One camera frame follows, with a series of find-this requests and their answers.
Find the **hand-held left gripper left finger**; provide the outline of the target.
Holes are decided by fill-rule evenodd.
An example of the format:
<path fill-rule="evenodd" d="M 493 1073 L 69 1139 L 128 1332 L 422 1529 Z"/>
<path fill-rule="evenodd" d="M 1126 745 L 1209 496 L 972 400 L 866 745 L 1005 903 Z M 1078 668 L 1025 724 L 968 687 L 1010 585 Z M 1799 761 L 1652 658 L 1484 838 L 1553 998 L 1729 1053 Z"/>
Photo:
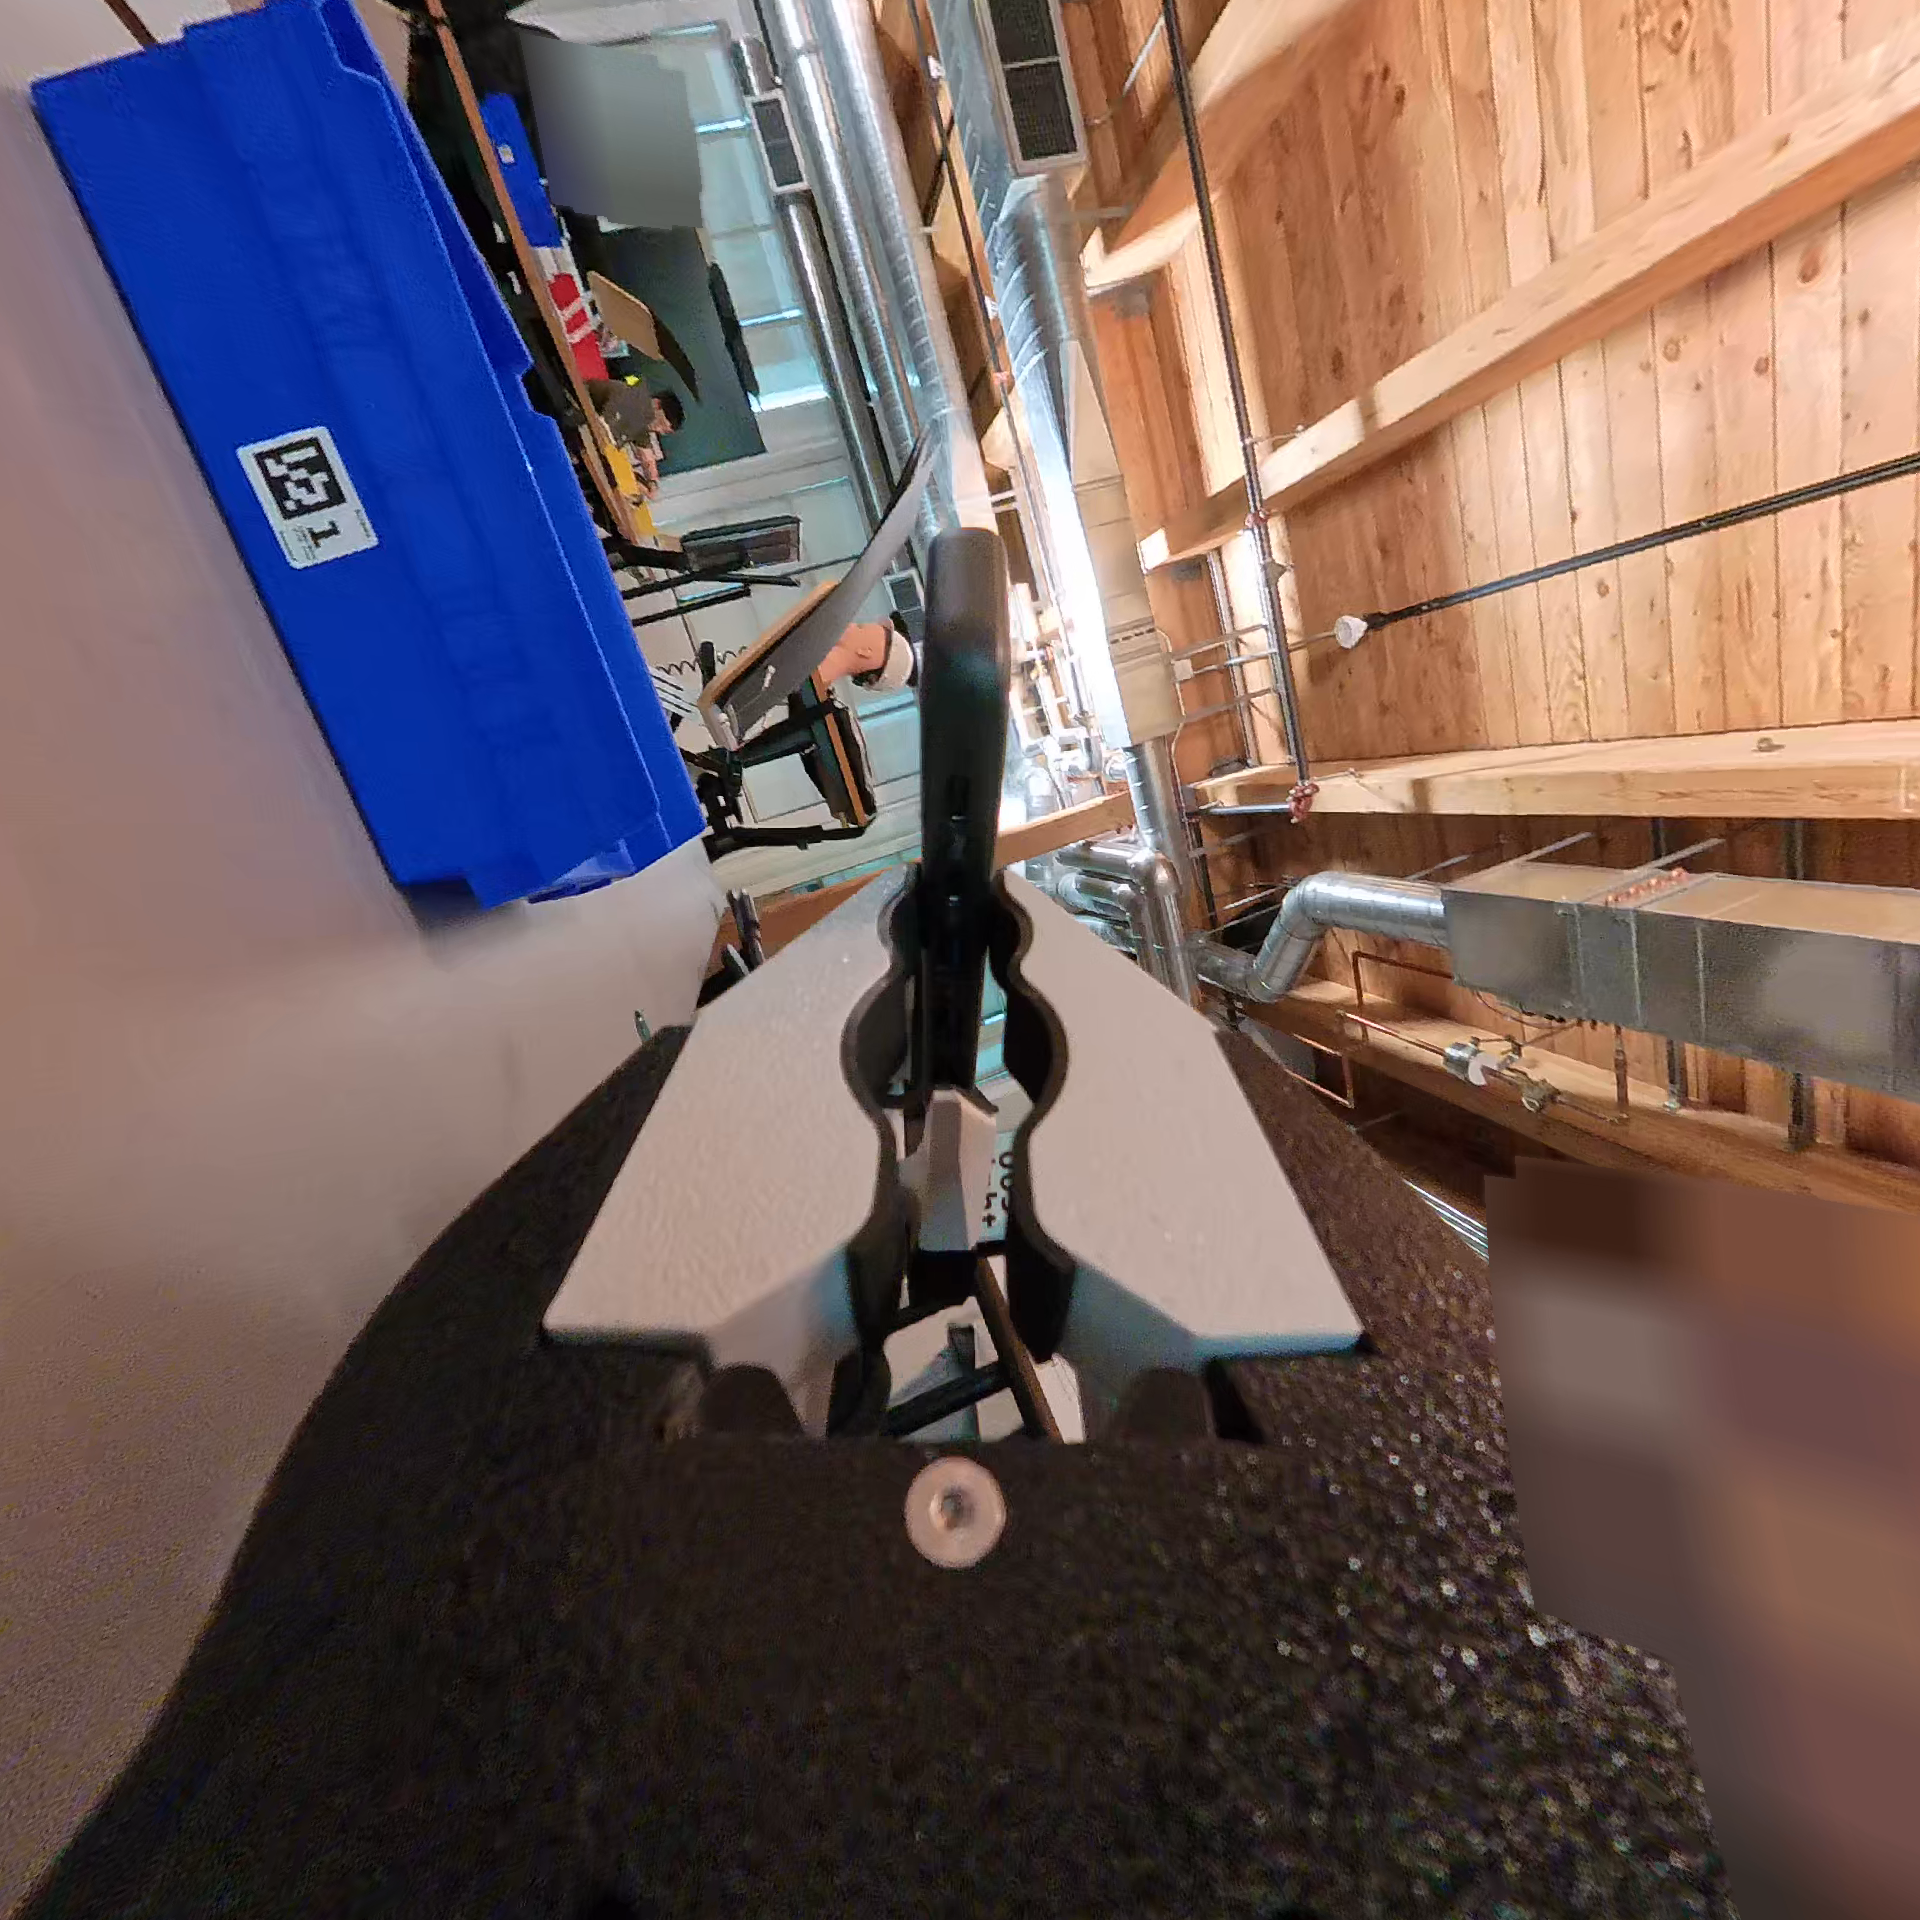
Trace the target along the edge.
<path fill-rule="evenodd" d="M 765 1367 L 805 1434 L 828 1429 L 831 1376 L 882 1345 L 918 1238 L 882 1104 L 906 1056 L 914 885 L 874 873 L 697 1013 L 548 1337 Z"/>

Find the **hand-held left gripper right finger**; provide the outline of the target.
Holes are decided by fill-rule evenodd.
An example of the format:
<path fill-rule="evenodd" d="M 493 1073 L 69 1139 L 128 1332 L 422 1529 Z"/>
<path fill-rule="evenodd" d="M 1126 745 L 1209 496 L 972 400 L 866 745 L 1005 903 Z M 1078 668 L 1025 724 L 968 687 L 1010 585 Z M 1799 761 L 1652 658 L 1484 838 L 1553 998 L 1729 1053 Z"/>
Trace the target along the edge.
<path fill-rule="evenodd" d="M 1029 1100 L 1001 1270 L 1087 1435 L 1156 1374 L 1354 1356 L 1360 1318 L 1221 1031 L 1019 873 L 997 873 L 1001 1064 Z"/>

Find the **blue plastic bin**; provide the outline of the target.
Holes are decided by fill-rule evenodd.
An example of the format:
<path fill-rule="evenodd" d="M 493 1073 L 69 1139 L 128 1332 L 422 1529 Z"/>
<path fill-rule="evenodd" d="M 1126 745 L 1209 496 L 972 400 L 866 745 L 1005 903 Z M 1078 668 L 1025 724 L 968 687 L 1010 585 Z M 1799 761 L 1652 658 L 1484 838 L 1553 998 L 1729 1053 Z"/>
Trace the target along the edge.
<path fill-rule="evenodd" d="M 395 885 L 493 908 L 695 846 L 534 360 L 354 9 L 29 100 Z"/>

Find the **round metal ventilation duct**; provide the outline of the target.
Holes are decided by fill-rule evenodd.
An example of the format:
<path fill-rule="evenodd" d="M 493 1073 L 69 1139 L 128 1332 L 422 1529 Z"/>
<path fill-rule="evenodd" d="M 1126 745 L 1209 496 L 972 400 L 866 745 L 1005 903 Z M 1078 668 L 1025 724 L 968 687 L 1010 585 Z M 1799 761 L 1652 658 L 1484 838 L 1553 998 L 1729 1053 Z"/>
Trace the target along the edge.
<path fill-rule="evenodd" d="M 926 68 L 935 153 L 954 185 L 972 289 L 998 376 L 998 422 L 1013 451 L 1014 513 L 1040 610 L 1061 647 L 1078 724 L 1118 762 L 1136 836 L 1078 865 L 1118 887 L 1140 921 L 1140 958 L 1167 989 L 1199 998 L 1187 934 L 1187 833 L 1179 809 L 1172 736 L 1185 716 L 1167 644 L 1153 618 L 1136 526 L 1118 478 L 1101 392 L 1089 310 L 1066 230 L 1061 169 L 1022 165 L 1022 108 L 1031 131 L 1065 131 L 1078 159 L 1078 103 L 1058 3 L 906 3 Z M 828 250 L 854 280 L 890 438 L 930 423 L 944 442 L 944 515 L 990 521 L 986 456 L 966 415 L 954 331 L 937 299 L 870 3 L 766 3 L 772 63 L 824 191 Z"/>

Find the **rectangular metal duct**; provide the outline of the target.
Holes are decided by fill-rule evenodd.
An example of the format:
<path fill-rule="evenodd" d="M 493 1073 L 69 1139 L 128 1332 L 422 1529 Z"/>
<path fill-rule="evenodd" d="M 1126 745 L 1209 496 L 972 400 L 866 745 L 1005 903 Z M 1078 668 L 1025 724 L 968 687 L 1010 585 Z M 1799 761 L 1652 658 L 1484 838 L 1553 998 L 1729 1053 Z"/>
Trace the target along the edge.
<path fill-rule="evenodd" d="M 1917 1100 L 1917 890 L 1510 859 L 1458 880 L 1319 870 L 1256 949 L 1187 941 L 1195 974 L 1276 1002 L 1332 931 L 1437 946 L 1452 982 Z"/>

